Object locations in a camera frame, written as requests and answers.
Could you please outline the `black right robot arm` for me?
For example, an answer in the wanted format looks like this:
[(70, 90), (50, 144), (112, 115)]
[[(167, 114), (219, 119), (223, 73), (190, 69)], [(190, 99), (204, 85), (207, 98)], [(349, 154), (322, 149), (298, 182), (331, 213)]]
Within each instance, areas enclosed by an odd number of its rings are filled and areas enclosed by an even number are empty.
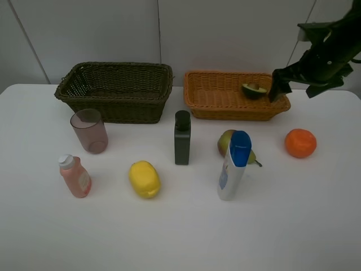
[(360, 1), (353, 1), (350, 11), (340, 20), (298, 27), (298, 40), (311, 42), (311, 47), (299, 61), (273, 71), (270, 102), (291, 93), (290, 82), (306, 84), (309, 98), (343, 86), (343, 78), (353, 71), (349, 63), (360, 63), (355, 58), (360, 53)]

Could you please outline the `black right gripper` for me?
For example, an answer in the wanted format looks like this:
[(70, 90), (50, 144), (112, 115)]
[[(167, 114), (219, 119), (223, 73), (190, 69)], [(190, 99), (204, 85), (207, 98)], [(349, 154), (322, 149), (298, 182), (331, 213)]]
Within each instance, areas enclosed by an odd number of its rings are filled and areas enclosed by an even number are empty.
[(292, 92), (290, 81), (310, 85), (306, 90), (309, 98), (343, 86), (344, 77), (353, 72), (349, 62), (360, 53), (359, 21), (304, 23), (298, 27), (311, 47), (298, 62), (273, 71), (268, 93), (271, 103)]

